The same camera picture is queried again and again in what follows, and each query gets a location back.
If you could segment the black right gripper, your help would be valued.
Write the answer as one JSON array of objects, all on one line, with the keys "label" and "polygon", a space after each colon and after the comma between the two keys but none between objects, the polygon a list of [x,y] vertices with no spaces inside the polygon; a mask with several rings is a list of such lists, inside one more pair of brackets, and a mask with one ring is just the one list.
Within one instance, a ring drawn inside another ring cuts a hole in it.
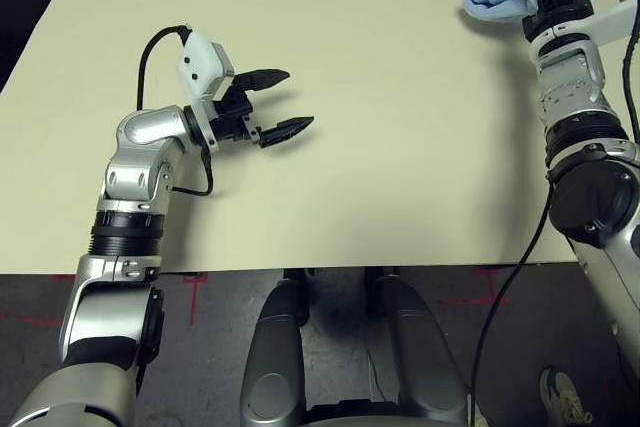
[{"label": "black right gripper", "polygon": [[533,41],[558,24],[581,20],[594,13],[591,0],[536,0],[537,11],[522,20],[525,38]]}]

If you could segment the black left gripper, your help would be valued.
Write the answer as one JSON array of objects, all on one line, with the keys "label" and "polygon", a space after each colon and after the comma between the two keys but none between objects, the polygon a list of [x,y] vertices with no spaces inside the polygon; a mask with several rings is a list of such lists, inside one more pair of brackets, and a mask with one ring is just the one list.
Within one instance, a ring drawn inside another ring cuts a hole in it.
[{"label": "black left gripper", "polygon": [[294,117],[278,122],[275,127],[262,130],[253,121],[253,105],[246,91],[269,89],[287,80],[290,73],[280,69],[258,69],[237,74],[232,86],[221,100],[214,101],[215,116],[211,128],[218,141],[250,140],[267,148],[290,140],[311,125],[313,116]]}]

